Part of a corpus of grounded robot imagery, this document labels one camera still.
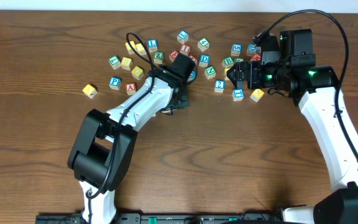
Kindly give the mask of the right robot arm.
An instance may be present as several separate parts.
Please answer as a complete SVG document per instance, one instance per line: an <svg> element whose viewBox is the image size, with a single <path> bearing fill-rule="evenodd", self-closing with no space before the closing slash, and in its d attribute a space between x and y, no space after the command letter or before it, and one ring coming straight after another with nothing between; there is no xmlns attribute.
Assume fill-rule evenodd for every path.
<svg viewBox="0 0 358 224"><path fill-rule="evenodd" d="M333 68L316 65L309 29L270 35L259 47L259 61L237 62L227 71L235 96L245 87L287 92L316 136L333 191L314 206L282 209L280 218L293 223L358 223L358 134Z"/></svg>

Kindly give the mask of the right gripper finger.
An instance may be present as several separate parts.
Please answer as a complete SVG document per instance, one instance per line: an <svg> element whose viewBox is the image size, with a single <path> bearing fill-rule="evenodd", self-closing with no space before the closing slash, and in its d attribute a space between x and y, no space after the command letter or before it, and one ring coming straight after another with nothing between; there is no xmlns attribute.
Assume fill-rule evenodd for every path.
<svg viewBox="0 0 358 224"><path fill-rule="evenodd" d="M246 70L246 62L236 62L227 72L227 76L244 75Z"/></svg>
<svg viewBox="0 0 358 224"><path fill-rule="evenodd" d="M227 77L232 82L235 89L239 89L239 90L244 89L244 82L245 82L244 74L240 74L240 75L231 74L231 75L228 75Z"/></svg>

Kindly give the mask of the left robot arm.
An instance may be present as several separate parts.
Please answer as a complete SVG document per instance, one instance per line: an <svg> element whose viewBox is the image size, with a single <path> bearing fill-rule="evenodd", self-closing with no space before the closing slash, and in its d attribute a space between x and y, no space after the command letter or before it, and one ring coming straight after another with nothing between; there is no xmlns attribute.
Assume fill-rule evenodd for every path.
<svg viewBox="0 0 358 224"><path fill-rule="evenodd" d="M153 67L119 106L85 116L67 162L83 189L85 223L113 222L115 190L129 169L139 130L158 112L171 115L189 105L186 88L195 67L179 54L171 65Z"/></svg>

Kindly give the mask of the blue L block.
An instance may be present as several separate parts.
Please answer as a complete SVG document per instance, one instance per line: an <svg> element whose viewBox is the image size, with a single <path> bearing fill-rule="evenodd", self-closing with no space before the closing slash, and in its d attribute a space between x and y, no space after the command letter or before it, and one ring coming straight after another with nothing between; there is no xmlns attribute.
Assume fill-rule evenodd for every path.
<svg viewBox="0 0 358 224"><path fill-rule="evenodd" d="M150 39L147 41L149 52L156 52L158 50L158 42L156 39Z"/></svg>

